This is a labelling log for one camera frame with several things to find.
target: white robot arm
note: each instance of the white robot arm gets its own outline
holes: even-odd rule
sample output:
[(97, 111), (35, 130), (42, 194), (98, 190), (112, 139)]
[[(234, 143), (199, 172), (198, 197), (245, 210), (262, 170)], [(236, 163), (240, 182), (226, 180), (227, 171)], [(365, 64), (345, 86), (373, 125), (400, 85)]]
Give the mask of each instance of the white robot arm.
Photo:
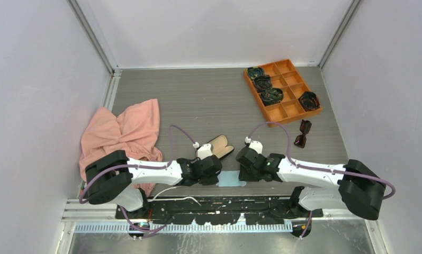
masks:
[(276, 153), (266, 158), (262, 155), (262, 144), (259, 141), (250, 141), (237, 154), (236, 160), (240, 163), (239, 180), (257, 182), (263, 179), (311, 186), (295, 188), (292, 193), (298, 199), (300, 208), (307, 211), (342, 208), (367, 220), (378, 219), (385, 184), (372, 180), (380, 179), (360, 161), (349, 160), (346, 165), (327, 165), (299, 161)]
[[(191, 186), (196, 183), (216, 184), (222, 164), (212, 154), (211, 145), (205, 144), (200, 147), (197, 157), (194, 160), (180, 158), (171, 162), (150, 162), (127, 158), (124, 151), (116, 151), (86, 167), (87, 182), (93, 184), (88, 188), (88, 200), (91, 204), (115, 203), (131, 212), (143, 207), (147, 201), (142, 190), (132, 187), (134, 184), (163, 183), (179, 186)], [(276, 153), (264, 157), (262, 144), (259, 141), (251, 141), (242, 148), (236, 160), (240, 163), (239, 180), (248, 182), (275, 180), (311, 186), (297, 187), (291, 195), (297, 200), (297, 207), (301, 211), (344, 208), (364, 219), (378, 219), (385, 184), (341, 174), (349, 171), (379, 179), (360, 161), (349, 160), (346, 165), (326, 165), (299, 161)], [(317, 168), (324, 171), (303, 168)]]
[(91, 184), (87, 191), (89, 203), (114, 203), (131, 212), (143, 207), (146, 201), (145, 194), (133, 188), (134, 184), (216, 184), (222, 164), (211, 148), (210, 144), (204, 144), (198, 149), (196, 159), (180, 158), (171, 162), (136, 160), (126, 157), (122, 150), (115, 151), (86, 167), (87, 182)]

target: pink cloth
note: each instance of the pink cloth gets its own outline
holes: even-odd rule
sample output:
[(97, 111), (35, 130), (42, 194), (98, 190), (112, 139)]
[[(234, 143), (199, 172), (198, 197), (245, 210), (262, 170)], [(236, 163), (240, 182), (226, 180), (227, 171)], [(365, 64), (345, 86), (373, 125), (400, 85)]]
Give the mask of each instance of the pink cloth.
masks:
[[(80, 174), (86, 181), (85, 168), (116, 150), (125, 150), (128, 157), (137, 160), (162, 161), (162, 153), (155, 147), (159, 135), (159, 105), (157, 99), (129, 106), (115, 117), (101, 107), (92, 117), (83, 133)], [(147, 196), (155, 184), (138, 184)]]

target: white cable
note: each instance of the white cable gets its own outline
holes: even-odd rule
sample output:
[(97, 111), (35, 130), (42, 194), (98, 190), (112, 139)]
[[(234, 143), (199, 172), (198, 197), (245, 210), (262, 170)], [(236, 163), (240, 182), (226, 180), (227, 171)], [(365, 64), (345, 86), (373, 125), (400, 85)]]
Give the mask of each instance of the white cable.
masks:
[(149, 200), (148, 202), (152, 202), (152, 201), (176, 201), (176, 200), (186, 200), (186, 199), (192, 199), (193, 201), (195, 201), (197, 204), (199, 204), (201, 206), (200, 202), (198, 202), (198, 200), (196, 200), (194, 197), (163, 198), (163, 199), (157, 199), (157, 200), (152, 199), (152, 200)]
[(193, 201), (195, 201), (197, 204), (199, 204), (199, 205), (201, 206), (200, 202), (198, 202), (198, 200), (196, 200), (194, 197), (163, 198), (163, 199), (158, 199), (158, 200), (156, 200), (156, 198), (157, 198), (157, 197), (158, 197), (161, 193), (166, 192), (166, 191), (168, 191), (168, 190), (170, 190), (170, 189), (176, 189), (176, 188), (178, 188), (178, 187), (180, 187), (180, 186), (175, 186), (175, 187), (170, 187), (170, 188), (164, 189), (164, 190), (160, 191), (158, 194), (156, 194), (156, 195), (153, 197), (153, 199), (150, 199), (148, 202), (153, 202), (153, 201), (176, 201), (176, 200), (186, 200), (186, 199), (192, 199)]
[(148, 202), (151, 202), (151, 201), (154, 201), (161, 193), (163, 193), (163, 192), (166, 192), (166, 191), (168, 191), (169, 189), (176, 189), (176, 188), (178, 188), (179, 186), (176, 186), (176, 187), (170, 187), (170, 188), (167, 188), (167, 189), (163, 189), (163, 190), (161, 190), (158, 194), (156, 194), (155, 195), (155, 197), (153, 197), (153, 199), (150, 199)]

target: orange compartment organizer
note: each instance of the orange compartment organizer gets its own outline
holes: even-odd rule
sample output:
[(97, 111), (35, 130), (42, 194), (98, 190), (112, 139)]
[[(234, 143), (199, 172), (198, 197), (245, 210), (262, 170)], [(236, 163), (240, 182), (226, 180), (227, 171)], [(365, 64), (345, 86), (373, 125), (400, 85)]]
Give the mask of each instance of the orange compartment organizer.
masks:
[(260, 93), (256, 91), (253, 81), (248, 76), (247, 69), (244, 70), (245, 81), (266, 121), (290, 123), (320, 114), (321, 106), (314, 111), (305, 111), (298, 101), (298, 98), (310, 89), (289, 59), (259, 67), (264, 70), (266, 75), (270, 75), (273, 87), (281, 89), (284, 94), (280, 103), (264, 106)]

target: dark sunglasses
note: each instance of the dark sunglasses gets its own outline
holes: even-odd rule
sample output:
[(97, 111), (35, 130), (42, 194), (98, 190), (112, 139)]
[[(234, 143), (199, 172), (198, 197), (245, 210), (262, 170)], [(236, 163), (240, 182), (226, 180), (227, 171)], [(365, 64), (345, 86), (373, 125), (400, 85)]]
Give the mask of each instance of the dark sunglasses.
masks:
[(304, 146), (306, 145), (306, 134), (309, 134), (311, 126), (312, 123), (310, 121), (301, 120), (300, 131), (302, 134), (298, 135), (295, 139), (295, 142), (293, 143), (295, 146), (299, 148), (304, 148)]

